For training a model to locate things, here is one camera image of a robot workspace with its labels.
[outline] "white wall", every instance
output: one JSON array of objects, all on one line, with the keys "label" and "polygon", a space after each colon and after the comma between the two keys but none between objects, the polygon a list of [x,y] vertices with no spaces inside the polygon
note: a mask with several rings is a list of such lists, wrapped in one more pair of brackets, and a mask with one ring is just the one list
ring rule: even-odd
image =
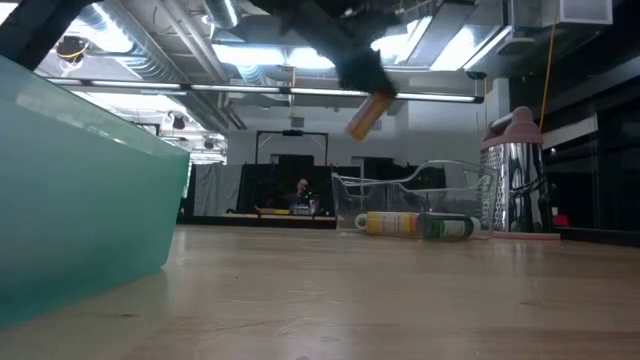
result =
[{"label": "white wall", "polygon": [[[227,164],[253,164],[255,159],[255,132],[232,132],[228,135],[229,150]],[[269,135],[263,134],[260,142]],[[324,146],[324,137],[315,136]],[[328,162],[334,165],[350,165],[353,156],[394,157],[390,151],[394,149],[392,138],[367,138],[362,142],[355,142],[345,135],[330,135]],[[297,154],[313,155],[317,165],[324,164],[324,147],[321,147],[310,136],[283,137],[274,135],[261,148],[258,155],[260,164],[268,164],[271,155]]]},{"label": "white wall", "polygon": [[[398,164],[409,162],[418,165],[427,160],[459,160],[477,164],[485,135],[484,124],[499,118],[505,108],[508,111],[508,88],[505,91],[504,87],[494,84],[486,106],[485,109],[485,104],[408,103],[395,118],[383,119],[384,131],[372,132],[362,142],[355,142],[343,134],[332,134],[329,163],[350,165],[354,156],[370,156],[393,158]],[[343,129],[349,120],[342,120],[339,127]],[[316,139],[320,143],[324,141],[322,137]],[[228,164],[254,162],[255,132],[229,133],[228,144]],[[268,163],[272,154],[313,155],[316,164],[324,163],[323,148],[308,136],[273,136],[260,149],[259,163]]]}]

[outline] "ceiling light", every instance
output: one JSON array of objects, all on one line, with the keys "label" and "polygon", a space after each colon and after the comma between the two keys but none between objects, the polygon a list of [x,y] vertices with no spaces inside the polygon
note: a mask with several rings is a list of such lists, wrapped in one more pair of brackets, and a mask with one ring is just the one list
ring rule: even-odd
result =
[{"label": "ceiling light", "polygon": [[331,69],[334,67],[331,60],[318,55],[315,49],[308,47],[293,49],[288,60],[288,65],[301,69]]},{"label": "ceiling light", "polygon": [[275,47],[212,46],[220,61],[236,66],[282,65],[285,62],[282,51]]},{"label": "ceiling light", "polygon": [[95,99],[95,101],[88,99],[86,96],[83,96],[83,98],[96,103],[96,105],[98,106],[101,106],[101,104],[107,104],[108,106],[115,109],[140,111],[153,110],[160,113],[174,111],[183,114],[187,112],[184,106],[178,104],[177,102],[169,99],[164,95],[137,95],[99,92],[88,93],[87,95]]},{"label": "ceiling light", "polygon": [[363,91],[340,90],[340,89],[311,89],[311,88],[291,88],[294,95],[327,95],[327,96],[369,96]]},{"label": "ceiling light", "polygon": [[67,85],[67,86],[82,85],[82,82],[80,80],[75,80],[75,79],[48,79],[48,80],[56,85]]},{"label": "ceiling light", "polygon": [[93,80],[91,84],[105,87],[121,87],[132,89],[180,89],[180,84],[154,83],[142,81]]},{"label": "ceiling light", "polygon": [[191,85],[193,90],[212,90],[241,93],[279,94],[280,89],[272,86],[242,86],[242,85]]},{"label": "ceiling light", "polygon": [[403,49],[398,52],[398,56],[396,57],[395,63],[400,64],[409,58],[415,50],[418,42],[422,39],[422,36],[429,28],[429,24],[431,24],[431,20],[433,17],[427,16],[422,18],[421,20],[412,21],[407,25],[407,32],[409,33],[409,37],[403,47]]},{"label": "ceiling light", "polygon": [[408,39],[408,34],[385,36],[372,42],[371,48],[380,51],[382,59],[393,59],[403,51]]},{"label": "ceiling light", "polygon": [[478,61],[480,61],[480,59],[485,57],[489,53],[489,51],[491,51],[491,49],[498,45],[500,41],[502,41],[502,39],[509,35],[509,33],[511,33],[511,26],[505,27],[495,38],[493,38],[493,40],[491,40],[489,44],[487,44],[476,55],[474,55],[471,60],[469,60],[469,62],[467,62],[463,66],[463,68],[465,70],[469,70],[471,67],[473,67],[473,65],[475,65]]},{"label": "ceiling light", "polygon": [[420,94],[420,93],[399,93],[396,96],[398,100],[430,100],[430,101],[449,101],[449,102],[475,102],[474,96],[459,95],[436,95],[436,94]]},{"label": "ceiling light", "polygon": [[473,33],[466,26],[449,41],[436,61],[431,65],[433,71],[456,71],[475,54]]}]

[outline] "wooden table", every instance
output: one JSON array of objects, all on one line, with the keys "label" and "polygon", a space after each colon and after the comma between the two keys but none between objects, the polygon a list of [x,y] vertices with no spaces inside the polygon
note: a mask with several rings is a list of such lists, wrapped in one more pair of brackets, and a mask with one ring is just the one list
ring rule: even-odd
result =
[{"label": "wooden table", "polygon": [[640,251],[180,227],[165,271],[7,329],[0,359],[637,359]]}]

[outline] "yellow cable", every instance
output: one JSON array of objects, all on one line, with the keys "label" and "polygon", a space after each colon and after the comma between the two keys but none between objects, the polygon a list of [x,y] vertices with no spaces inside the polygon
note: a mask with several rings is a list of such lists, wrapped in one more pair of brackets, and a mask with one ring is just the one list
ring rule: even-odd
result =
[{"label": "yellow cable", "polygon": [[549,96],[549,80],[551,78],[551,61],[553,59],[553,40],[556,34],[556,25],[558,24],[558,13],[560,12],[560,1],[556,4],[556,18],[551,27],[551,41],[549,42],[549,60],[547,61],[547,78],[544,82],[544,95],[542,96],[542,114],[540,115],[540,130],[544,125],[544,116],[547,112],[547,97]]},{"label": "yellow cable", "polygon": [[70,59],[70,58],[74,58],[74,57],[80,56],[80,54],[85,52],[85,50],[87,50],[88,47],[89,47],[89,43],[87,42],[87,44],[84,46],[84,48],[82,50],[78,51],[77,53],[73,53],[73,54],[69,54],[69,55],[62,55],[57,50],[56,50],[56,53],[61,58]]}]

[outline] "person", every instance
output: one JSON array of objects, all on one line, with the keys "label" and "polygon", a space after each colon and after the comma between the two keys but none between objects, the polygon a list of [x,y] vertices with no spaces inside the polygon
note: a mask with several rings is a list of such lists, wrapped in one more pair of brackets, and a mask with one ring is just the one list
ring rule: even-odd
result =
[{"label": "person", "polygon": [[306,198],[307,189],[309,188],[309,182],[307,179],[300,179],[296,186],[296,192],[293,194],[287,194],[284,199],[291,205],[309,205],[309,199]]}]

